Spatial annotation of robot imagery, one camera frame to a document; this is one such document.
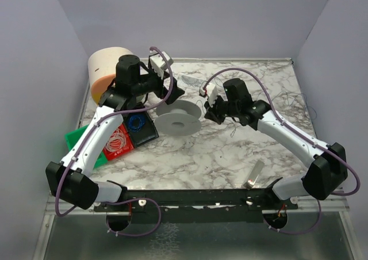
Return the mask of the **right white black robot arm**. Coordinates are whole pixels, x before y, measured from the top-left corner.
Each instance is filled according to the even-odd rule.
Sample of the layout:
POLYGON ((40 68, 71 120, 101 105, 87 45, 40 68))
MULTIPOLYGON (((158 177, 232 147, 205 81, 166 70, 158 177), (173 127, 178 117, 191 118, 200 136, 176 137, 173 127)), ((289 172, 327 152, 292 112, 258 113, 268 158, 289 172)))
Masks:
POLYGON ((271 184, 273 195, 279 200, 291 197, 312 196, 324 200, 347 178, 344 147, 339 143, 328 145, 290 125, 278 112, 273 112, 264 100, 254 101, 245 82, 239 78, 223 84, 226 99, 216 85, 205 83, 200 96, 206 97, 205 118, 222 124, 225 118, 236 118, 242 126, 264 133, 295 155, 307 172, 282 178, 271 184))

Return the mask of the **grey plastic cable spool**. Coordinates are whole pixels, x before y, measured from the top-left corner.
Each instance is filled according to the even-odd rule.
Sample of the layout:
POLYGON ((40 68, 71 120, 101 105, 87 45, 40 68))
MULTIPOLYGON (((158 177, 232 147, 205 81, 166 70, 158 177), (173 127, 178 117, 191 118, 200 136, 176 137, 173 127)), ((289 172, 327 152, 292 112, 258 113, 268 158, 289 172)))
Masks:
POLYGON ((190 136, 201 129, 201 109, 190 101, 176 100, 169 105, 162 103, 156 108, 156 114, 155 127, 165 135, 190 136))

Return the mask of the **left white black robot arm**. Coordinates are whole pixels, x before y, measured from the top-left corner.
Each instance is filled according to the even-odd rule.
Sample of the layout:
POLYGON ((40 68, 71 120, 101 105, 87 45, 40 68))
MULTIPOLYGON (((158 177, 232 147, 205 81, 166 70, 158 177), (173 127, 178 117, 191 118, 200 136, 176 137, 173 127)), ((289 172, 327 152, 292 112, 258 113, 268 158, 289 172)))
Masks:
POLYGON ((87 209, 95 202, 116 203, 125 188, 117 183, 90 179, 95 162, 113 132, 130 113, 140 113, 137 97, 154 92, 161 102, 172 103, 183 92, 176 91, 173 61, 166 52, 150 48, 148 64, 135 55, 120 56, 116 76, 102 94, 95 115, 70 152, 45 170, 55 202, 64 200, 87 209))

